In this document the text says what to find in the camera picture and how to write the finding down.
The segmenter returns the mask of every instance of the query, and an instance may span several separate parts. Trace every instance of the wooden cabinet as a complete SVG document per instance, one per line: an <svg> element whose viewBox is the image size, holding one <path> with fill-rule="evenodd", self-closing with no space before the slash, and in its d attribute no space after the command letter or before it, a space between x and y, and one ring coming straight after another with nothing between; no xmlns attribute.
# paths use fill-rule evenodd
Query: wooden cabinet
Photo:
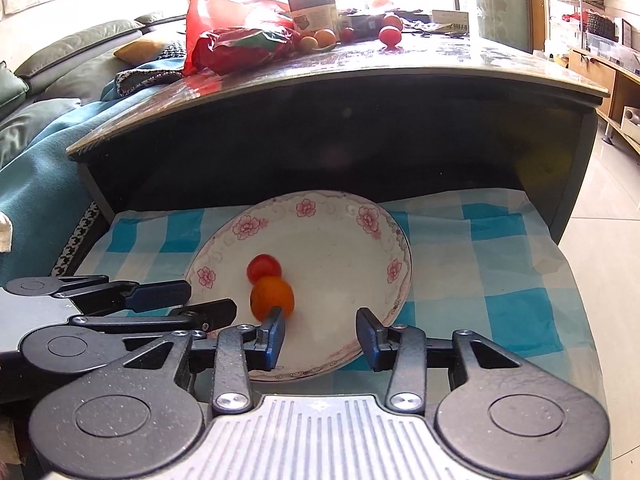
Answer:
<svg viewBox="0 0 640 480"><path fill-rule="evenodd" d="M640 153L640 144L622 132L620 123L625 106L640 108L640 76L625 70L616 63L594 56L585 50L574 48L569 52L569 69L585 76L609 90L611 96L603 99L598 114L607 121L607 142L617 130Z"/></svg>
<svg viewBox="0 0 640 480"><path fill-rule="evenodd" d="M585 56L575 50L569 52L569 70L573 70L609 90L611 97L603 99L602 106L599 108L603 114L608 116L611 110L613 89L616 83L616 70L600 63L595 56Z"/></svg>

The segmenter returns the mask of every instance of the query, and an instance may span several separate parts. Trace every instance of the red cherry tomato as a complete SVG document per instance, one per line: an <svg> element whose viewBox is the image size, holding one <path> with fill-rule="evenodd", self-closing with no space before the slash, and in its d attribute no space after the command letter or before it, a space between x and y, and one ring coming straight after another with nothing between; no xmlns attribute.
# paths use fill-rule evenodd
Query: red cherry tomato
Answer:
<svg viewBox="0 0 640 480"><path fill-rule="evenodd" d="M378 34L378 39L386 46L396 46L402 40L402 32L395 27L383 27Z"/></svg>
<svg viewBox="0 0 640 480"><path fill-rule="evenodd" d="M346 27L340 31L341 43L353 43L353 40L355 39L356 39L356 32L351 27Z"/></svg>
<svg viewBox="0 0 640 480"><path fill-rule="evenodd" d="M264 276L282 276L282 268L278 261L270 254L258 254L246 266L246 276L255 285Z"/></svg>
<svg viewBox="0 0 640 480"><path fill-rule="evenodd" d="M385 14L384 18L382 18L382 26L395 27L402 32L402 29L404 28L404 23L402 23L402 20L400 19L399 16L397 16L392 12L389 12Z"/></svg>

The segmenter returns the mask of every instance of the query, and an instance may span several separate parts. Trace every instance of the metal screw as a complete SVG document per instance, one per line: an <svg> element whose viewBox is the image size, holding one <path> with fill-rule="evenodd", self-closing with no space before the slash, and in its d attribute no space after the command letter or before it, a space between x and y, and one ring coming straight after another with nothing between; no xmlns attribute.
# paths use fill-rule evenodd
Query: metal screw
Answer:
<svg viewBox="0 0 640 480"><path fill-rule="evenodd" d="M416 394L412 394L409 392L403 392L401 394L395 394L389 400L391 405L401 412L410 412L415 410L422 404L422 399Z"/></svg>
<svg viewBox="0 0 640 480"><path fill-rule="evenodd" d="M235 392L222 394L216 399L216 404L220 406L220 408L225 408L227 410L240 410L248 403L249 399L247 399L246 396Z"/></svg>

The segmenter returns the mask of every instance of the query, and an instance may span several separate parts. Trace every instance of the cherry tomato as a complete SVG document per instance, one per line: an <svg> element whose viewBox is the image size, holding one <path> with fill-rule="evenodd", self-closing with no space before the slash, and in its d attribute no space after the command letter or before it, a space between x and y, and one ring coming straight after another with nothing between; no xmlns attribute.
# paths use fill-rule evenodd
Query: cherry tomato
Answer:
<svg viewBox="0 0 640 480"><path fill-rule="evenodd" d="M318 42L318 48L330 46L337 41L335 39L335 33L330 28L322 28L318 30L314 34L314 38L316 38L316 41Z"/></svg>
<svg viewBox="0 0 640 480"><path fill-rule="evenodd" d="M289 283L277 276L263 276L251 291L250 304L251 312L259 321L264 321L274 306L284 310L287 318L293 312L293 290Z"/></svg>
<svg viewBox="0 0 640 480"><path fill-rule="evenodd" d="M378 34L378 39L386 46L396 46L402 40L402 32L395 27L383 27Z"/></svg>
<svg viewBox="0 0 640 480"><path fill-rule="evenodd" d="M356 32L351 27L346 27L340 31L340 42L353 43L356 39Z"/></svg>
<svg viewBox="0 0 640 480"><path fill-rule="evenodd" d="M402 20L400 19L400 16L389 12L388 14L385 14L385 17L382 18L382 26L383 27L395 27L398 30L402 31L402 29L404 28L404 25L402 24Z"/></svg>
<svg viewBox="0 0 640 480"><path fill-rule="evenodd" d="M255 285L264 276L282 276L282 268L278 261L270 254L258 254L246 266L246 276Z"/></svg>
<svg viewBox="0 0 640 480"><path fill-rule="evenodd" d="M309 54L318 48L318 41L313 36L305 36L298 44L298 50L303 54Z"/></svg>

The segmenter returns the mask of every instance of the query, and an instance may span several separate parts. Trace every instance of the yellow pillow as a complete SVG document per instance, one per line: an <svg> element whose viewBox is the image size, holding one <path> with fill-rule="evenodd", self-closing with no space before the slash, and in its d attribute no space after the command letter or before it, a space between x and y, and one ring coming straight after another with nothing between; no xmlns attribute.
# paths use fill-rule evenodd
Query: yellow pillow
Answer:
<svg viewBox="0 0 640 480"><path fill-rule="evenodd" d="M121 46L113 55L133 66L139 66L149 61L154 61L161 52L168 47L173 40L161 31L153 31L143 34L125 46Z"/></svg>

